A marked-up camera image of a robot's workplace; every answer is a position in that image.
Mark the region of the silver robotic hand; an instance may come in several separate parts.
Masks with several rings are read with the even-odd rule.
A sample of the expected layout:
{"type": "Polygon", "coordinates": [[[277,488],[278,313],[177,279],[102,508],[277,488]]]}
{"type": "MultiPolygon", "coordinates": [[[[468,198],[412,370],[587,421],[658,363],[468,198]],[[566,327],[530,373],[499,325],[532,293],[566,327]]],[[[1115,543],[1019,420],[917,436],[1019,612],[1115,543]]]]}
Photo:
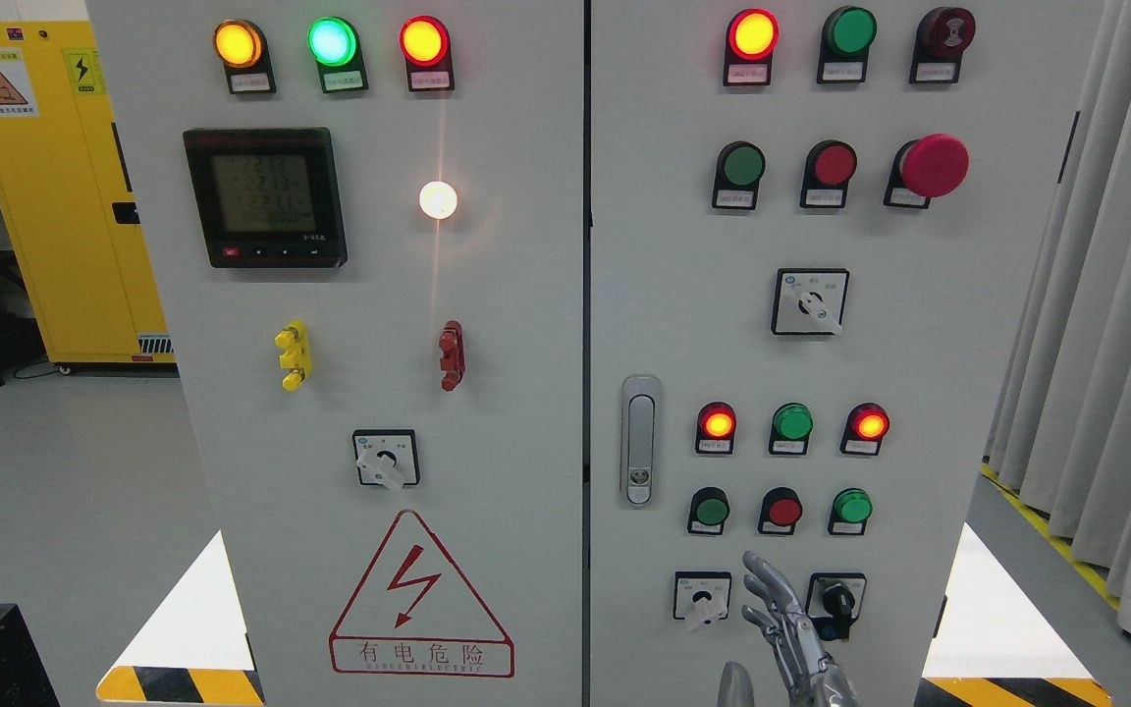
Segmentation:
{"type": "Polygon", "coordinates": [[[789,706],[857,706],[849,679],[823,648],[785,574],[753,551],[742,554],[742,583],[763,607],[744,605],[740,614],[771,645],[789,706]]]}

